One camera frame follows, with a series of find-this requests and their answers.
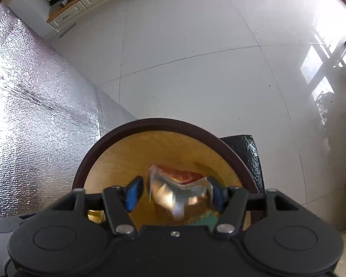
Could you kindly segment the wooden round trash bin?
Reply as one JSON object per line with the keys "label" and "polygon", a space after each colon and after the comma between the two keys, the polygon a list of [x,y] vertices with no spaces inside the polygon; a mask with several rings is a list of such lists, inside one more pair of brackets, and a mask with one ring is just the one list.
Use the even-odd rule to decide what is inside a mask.
{"label": "wooden round trash bin", "polygon": [[73,187],[101,193],[113,185],[125,186],[136,176],[147,181],[153,164],[260,193],[242,159],[221,139],[193,124],[164,118],[129,122],[104,135],[82,160]]}

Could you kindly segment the small gold wrapper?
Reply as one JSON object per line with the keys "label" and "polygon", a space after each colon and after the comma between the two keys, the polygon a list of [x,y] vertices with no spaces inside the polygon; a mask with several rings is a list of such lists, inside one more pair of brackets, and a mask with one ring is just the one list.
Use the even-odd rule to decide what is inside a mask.
{"label": "small gold wrapper", "polygon": [[88,210],[87,211],[88,220],[95,224],[101,224],[105,221],[105,214],[103,210]]}

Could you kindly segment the blue white plastic bag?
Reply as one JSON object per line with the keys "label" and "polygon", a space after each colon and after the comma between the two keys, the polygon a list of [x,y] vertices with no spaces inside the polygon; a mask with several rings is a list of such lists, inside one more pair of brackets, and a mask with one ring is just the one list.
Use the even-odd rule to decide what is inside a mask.
{"label": "blue white plastic bag", "polygon": [[213,229],[218,223],[219,216],[220,214],[218,212],[207,210],[199,216],[190,218],[187,224],[189,226],[207,226],[209,229]]}

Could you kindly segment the red snack wrapper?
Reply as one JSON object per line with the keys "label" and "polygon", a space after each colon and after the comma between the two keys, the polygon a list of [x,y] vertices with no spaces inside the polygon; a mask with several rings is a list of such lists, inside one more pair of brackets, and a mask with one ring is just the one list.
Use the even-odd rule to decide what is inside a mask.
{"label": "red snack wrapper", "polygon": [[153,164],[148,170],[149,200],[174,221],[187,221],[212,207],[213,186],[203,174]]}

